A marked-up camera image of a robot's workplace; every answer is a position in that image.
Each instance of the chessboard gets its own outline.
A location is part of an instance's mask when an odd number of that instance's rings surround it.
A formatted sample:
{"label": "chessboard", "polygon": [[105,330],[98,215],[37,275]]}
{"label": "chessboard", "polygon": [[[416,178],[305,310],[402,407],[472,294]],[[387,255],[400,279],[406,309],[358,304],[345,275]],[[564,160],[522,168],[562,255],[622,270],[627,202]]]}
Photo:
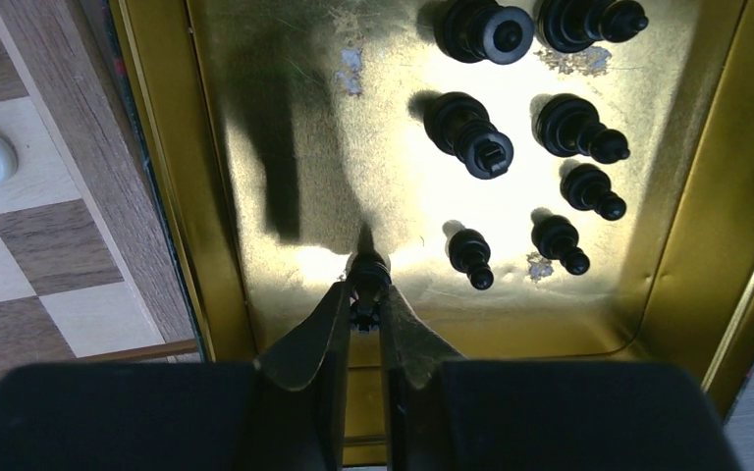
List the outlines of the chessboard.
{"label": "chessboard", "polygon": [[29,363],[136,358],[168,346],[1,40],[0,136],[19,161],[0,183],[0,376]]}

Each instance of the gold metal tray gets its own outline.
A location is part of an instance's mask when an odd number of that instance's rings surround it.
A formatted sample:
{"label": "gold metal tray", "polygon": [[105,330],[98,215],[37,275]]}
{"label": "gold metal tray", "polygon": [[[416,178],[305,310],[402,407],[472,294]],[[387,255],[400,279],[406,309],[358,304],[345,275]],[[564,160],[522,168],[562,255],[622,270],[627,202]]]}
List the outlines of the gold metal tray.
{"label": "gold metal tray", "polygon": [[[632,41],[573,56],[535,42],[500,67],[445,56],[424,0],[115,2],[210,358],[251,358],[297,325],[369,234],[468,356],[661,359],[726,412],[754,360],[754,0],[642,3],[651,25]],[[513,140],[504,177],[473,179],[426,137],[421,97],[455,90]],[[620,222],[569,208],[571,164],[533,137],[562,92],[628,136],[631,158],[605,167]],[[537,210],[578,227],[587,275],[531,278]],[[492,246],[488,291],[450,266],[456,223]],[[379,462],[378,337],[350,354],[346,462]]]}

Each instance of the scratched metal surface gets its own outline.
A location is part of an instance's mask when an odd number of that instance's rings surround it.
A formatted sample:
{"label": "scratched metal surface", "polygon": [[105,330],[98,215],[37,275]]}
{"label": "scratched metal surface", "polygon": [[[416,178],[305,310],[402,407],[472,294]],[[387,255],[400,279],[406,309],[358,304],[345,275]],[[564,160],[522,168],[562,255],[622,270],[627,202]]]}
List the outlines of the scratched metal surface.
{"label": "scratched metal surface", "polygon": [[[468,356],[624,346],[639,326],[692,155],[691,145],[685,152],[662,145],[673,113],[696,111],[691,102],[676,110],[673,99],[683,78],[720,73],[720,65],[687,61],[700,5],[647,2],[651,26],[634,41],[569,57],[534,42],[522,61],[499,67],[446,57],[422,0],[189,2],[219,157],[229,164],[259,348],[298,324],[344,275],[363,234],[389,259],[416,312]],[[731,16],[721,23],[729,34],[737,11]],[[715,80],[704,83],[699,103]],[[427,139],[420,97],[453,90],[478,98],[513,140],[506,176],[475,180]],[[628,202],[621,222],[578,213],[559,195],[570,163],[549,155],[531,126],[549,95],[562,92],[591,100],[628,136],[631,158],[606,169]],[[692,133],[683,138],[692,142]],[[537,209],[579,228],[592,259],[587,276],[554,264],[552,275],[531,278]],[[489,291],[472,290],[449,264],[455,221],[492,246]],[[375,336],[354,338],[351,365],[378,363]]]}

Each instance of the black chess piece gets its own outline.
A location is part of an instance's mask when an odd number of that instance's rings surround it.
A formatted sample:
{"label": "black chess piece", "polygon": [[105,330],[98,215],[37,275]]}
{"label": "black chess piece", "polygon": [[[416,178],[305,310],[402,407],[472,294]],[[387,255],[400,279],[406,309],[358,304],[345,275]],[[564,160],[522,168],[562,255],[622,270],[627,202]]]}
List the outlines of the black chess piece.
{"label": "black chess piece", "polygon": [[649,19],[632,0],[545,0],[537,23],[548,46],[574,53],[595,41],[626,42],[645,29]]}
{"label": "black chess piece", "polygon": [[435,99],[426,109],[423,124],[435,145],[458,157],[477,179],[491,180],[510,168],[512,142],[490,123],[484,105],[466,93]]}
{"label": "black chess piece", "polygon": [[445,8],[435,23],[435,40],[457,61],[512,64],[533,43],[533,20],[520,8],[502,7],[494,0],[457,0]]}
{"label": "black chess piece", "polygon": [[614,164],[631,155],[625,135],[600,123],[597,108],[571,94],[555,96],[542,109],[536,136],[558,157],[582,154],[601,164]]}
{"label": "black chess piece", "polygon": [[584,275],[591,261],[579,244],[579,232],[562,216],[551,216],[533,227],[533,244],[549,260],[559,260],[568,273]]}
{"label": "black chess piece", "polygon": [[579,211],[595,211],[606,221],[625,215],[625,201],[612,191],[611,179],[595,165],[582,164],[562,180],[562,196]]}
{"label": "black chess piece", "polygon": [[392,283],[386,262],[376,252],[366,250],[354,257],[348,274],[351,297],[350,327],[363,334],[374,332],[380,326],[380,293]]}
{"label": "black chess piece", "polygon": [[473,288],[483,291],[493,285],[490,270],[490,245],[478,231],[464,229],[450,239],[450,262],[453,268],[466,273]]}

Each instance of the black pawn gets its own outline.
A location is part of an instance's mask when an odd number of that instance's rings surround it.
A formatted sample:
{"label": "black pawn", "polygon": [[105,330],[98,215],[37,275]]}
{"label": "black pawn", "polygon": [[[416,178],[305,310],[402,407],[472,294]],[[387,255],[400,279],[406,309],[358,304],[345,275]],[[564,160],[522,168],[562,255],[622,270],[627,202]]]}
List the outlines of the black pawn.
{"label": "black pawn", "polygon": [[631,0],[546,0],[538,24],[548,46],[574,53],[595,41],[626,42],[645,29],[649,19]]}
{"label": "black pawn", "polygon": [[600,123],[597,108],[571,94],[555,96],[542,109],[536,135],[557,157],[582,154],[601,164],[614,164],[631,155],[625,135]]}
{"label": "black pawn", "polygon": [[611,179],[591,164],[577,166],[562,180],[562,196],[579,211],[595,211],[606,221],[625,216],[625,201],[611,191]]}
{"label": "black pawn", "polygon": [[351,295],[356,299],[350,307],[351,329],[363,334],[378,330],[380,309],[377,299],[392,283],[386,262],[373,251],[357,254],[351,263],[348,283]]}
{"label": "black pawn", "polygon": [[491,180],[510,168],[512,142],[490,123],[484,105],[466,93],[435,99],[426,109],[423,124],[435,145],[458,157],[477,179]]}
{"label": "black pawn", "polygon": [[549,260],[559,260],[568,273],[583,275],[591,268],[591,261],[579,244],[579,233],[562,216],[551,216],[533,228],[533,244]]}
{"label": "black pawn", "polygon": [[533,43],[530,15],[494,0],[457,0],[435,24],[435,39],[457,61],[473,64],[489,60],[512,64]]}
{"label": "black pawn", "polygon": [[450,239],[450,262],[453,268],[466,273],[473,288],[483,291],[493,285],[490,270],[490,245],[478,231],[464,229]]}

